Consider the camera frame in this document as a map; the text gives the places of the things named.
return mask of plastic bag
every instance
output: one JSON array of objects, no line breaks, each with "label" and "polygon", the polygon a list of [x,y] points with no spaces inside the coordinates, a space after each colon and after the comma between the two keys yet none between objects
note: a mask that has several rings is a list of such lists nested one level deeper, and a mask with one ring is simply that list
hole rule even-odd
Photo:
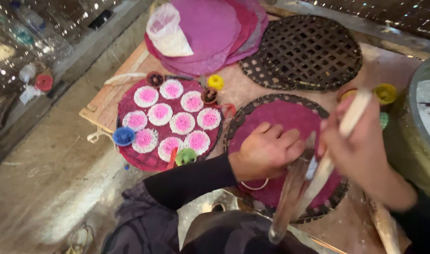
[{"label": "plastic bag", "polygon": [[179,26],[181,17],[172,4],[164,4],[150,16],[146,32],[164,56],[191,56],[192,48]]}]

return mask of wooden board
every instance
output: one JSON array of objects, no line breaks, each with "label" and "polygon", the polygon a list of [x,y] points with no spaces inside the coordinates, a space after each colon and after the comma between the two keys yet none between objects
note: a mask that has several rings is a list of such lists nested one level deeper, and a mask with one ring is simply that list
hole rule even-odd
[{"label": "wooden board", "polygon": [[[413,72],[421,61],[404,55],[376,48],[368,44],[360,44],[364,55],[364,64],[358,76],[349,85],[366,86],[372,88],[380,83],[389,83],[398,90],[403,89],[409,82]],[[141,43],[128,60],[116,72],[116,75],[159,71],[169,74],[160,62]],[[235,63],[217,72],[224,79],[224,88],[219,92],[219,103],[232,103],[239,108],[257,97],[280,91],[263,88],[249,79]],[[98,95],[80,112],[80,115],[112,133],[115,130],[117,118],[117,103],[123,94],[130,89],[137,80],[127,79],[114,82],[101,89]],[[305,92],[286,91],[292,95],[306,97],[319,103],[328,112],[336,106],[336,92]],[[216,144],[209,157],[215,157],[223,152],[222,140]],[[368,207],[363,200],[361,188],[352,184],[345,198],[323,218],[300,225],[298,229],[309,233],[319,242],[332,245],[334,248],[349,254],[384,254],[385,250],[370,218]],[[399,239],[402,249],[408,246],[408,240]]]}]

